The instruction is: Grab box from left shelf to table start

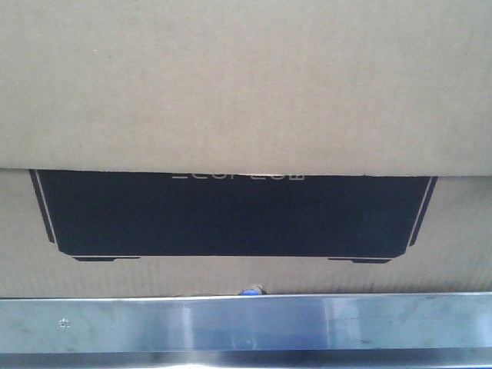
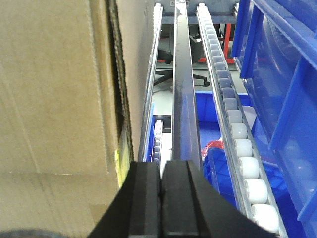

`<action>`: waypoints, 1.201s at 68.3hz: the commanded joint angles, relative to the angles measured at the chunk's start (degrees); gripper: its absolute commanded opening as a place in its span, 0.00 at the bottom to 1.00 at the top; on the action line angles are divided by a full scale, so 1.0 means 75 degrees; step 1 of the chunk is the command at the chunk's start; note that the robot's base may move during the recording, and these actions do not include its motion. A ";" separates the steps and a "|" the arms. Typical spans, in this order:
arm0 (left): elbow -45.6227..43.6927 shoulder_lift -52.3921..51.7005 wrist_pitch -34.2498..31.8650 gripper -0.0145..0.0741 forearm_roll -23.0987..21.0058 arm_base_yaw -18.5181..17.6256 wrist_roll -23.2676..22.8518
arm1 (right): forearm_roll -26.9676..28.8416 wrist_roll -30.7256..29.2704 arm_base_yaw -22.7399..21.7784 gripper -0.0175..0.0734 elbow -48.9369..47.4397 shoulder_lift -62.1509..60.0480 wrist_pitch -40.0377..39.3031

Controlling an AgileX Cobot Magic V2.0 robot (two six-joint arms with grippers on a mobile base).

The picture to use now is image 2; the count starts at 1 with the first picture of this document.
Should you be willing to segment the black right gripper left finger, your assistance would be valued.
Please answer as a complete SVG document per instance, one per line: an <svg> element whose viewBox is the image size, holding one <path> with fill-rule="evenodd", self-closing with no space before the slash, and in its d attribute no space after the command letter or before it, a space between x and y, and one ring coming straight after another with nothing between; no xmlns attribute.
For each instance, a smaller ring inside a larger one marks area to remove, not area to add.
<svg viewBox="0 0 317 238"><path fill-rule="evenodd" d="M160 237L160 176L155 163L130 164L121 189L88 237Z"/></svg>

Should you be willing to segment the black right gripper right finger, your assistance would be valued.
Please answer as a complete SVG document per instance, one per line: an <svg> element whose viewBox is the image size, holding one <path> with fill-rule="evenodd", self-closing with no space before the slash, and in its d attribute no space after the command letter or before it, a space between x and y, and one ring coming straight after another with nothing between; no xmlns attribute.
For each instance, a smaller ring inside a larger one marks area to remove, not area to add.
<svg viewBox="0 0 317 238"><path fill-rule="evenodd" d="M192 161L172 160L162 178L165 238L273 238L225 200Z"/></svg>

